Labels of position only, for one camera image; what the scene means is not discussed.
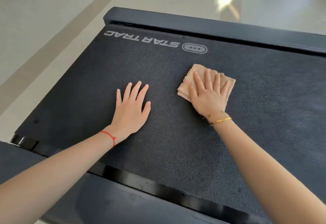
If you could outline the person's right hand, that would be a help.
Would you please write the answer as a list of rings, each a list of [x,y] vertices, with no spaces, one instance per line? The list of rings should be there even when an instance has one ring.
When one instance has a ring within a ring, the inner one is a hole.
[[[198,73],[194,72],[195,82],[198,88],[198,103],[192,104],[195,110],[202,115],[210,125],[231,120],[231,117],[225,112],[226,97],[221,95],[220,75],[217,74],[213,85],[214,91],[208,91],[205,83],[199,78]]]

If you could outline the person's left forearm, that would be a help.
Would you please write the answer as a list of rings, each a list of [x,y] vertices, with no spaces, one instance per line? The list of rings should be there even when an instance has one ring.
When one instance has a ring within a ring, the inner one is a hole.
[[[100,131],[0,185],[0,224],[34,224],[110,149],[115,137]]]

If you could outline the person's right forearm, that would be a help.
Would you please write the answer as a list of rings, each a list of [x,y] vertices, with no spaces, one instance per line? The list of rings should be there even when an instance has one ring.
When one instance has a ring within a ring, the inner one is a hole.
[[[232,120],[213,127],[274,224],[326,224],[326,205]]]

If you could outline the black treadmill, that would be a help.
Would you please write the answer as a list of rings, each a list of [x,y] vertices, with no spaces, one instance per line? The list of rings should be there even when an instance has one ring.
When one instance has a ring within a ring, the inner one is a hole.
[[[219,135],[177,95],[194,64],[235,79],[235,123],[326,204],[326,35],[112,7],[10,143],[0,183],[108,125],[116,89],[149,84],[140,131],[44,216],[50,223],[268,224]]]

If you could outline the beige cleaning cloth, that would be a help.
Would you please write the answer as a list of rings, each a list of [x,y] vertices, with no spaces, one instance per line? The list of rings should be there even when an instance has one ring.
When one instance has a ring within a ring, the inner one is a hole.
[[[232,89],[233,89],[233,87],[235,85],[236,80],[233,79],[233,78],[227,77],[224,73],[219,73],[216,70],[208,69],[208,68],[206,68],[206,67],[204,67],[203,65],[200,65],[200,64],[194,64],[192,66],[192,68],[188,71],[187,75],[183,79],[183,82],[178,87],[177,94],[179,96],[181,96],[182,98],[184,98],[185,100],[191,102],[189,86],[191,86],[191,85],[194,86],[196,92],[198,93],[198,88],[197,88],[193,73],[197,72],[199,78],[202,80],[203,83],[205,83],[205,73],[206,73],[207,70],[210,71],[210,76],[211,76],[211,80],[212,80],[213,84],[215,82],[215,77],[216,77],[217,74],[220,75],[220,87],[221,88],[225,85],[226,81],[230,82],[228,90],[227,90],[227,94],[226,94],[226,103],[227,103],[227,101],[229,99],[229,96],[231,94],[231,91],[232,91]]]

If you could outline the person's left hand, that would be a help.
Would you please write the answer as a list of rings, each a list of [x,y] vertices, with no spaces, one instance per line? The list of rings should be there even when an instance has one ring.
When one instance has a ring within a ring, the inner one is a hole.
[[[129,95],[134,86],[131,82],[127,84],[122,96],[122,104],[119,107],[115,107],[111,124],[103,130],[115,137],[116,144],[139,131],[145,124],[145,122],[141,122],[141,113],[146,104],[144,99],[149,85],[146,84],[142,89],[140,88],[136,101],[130,102]]]

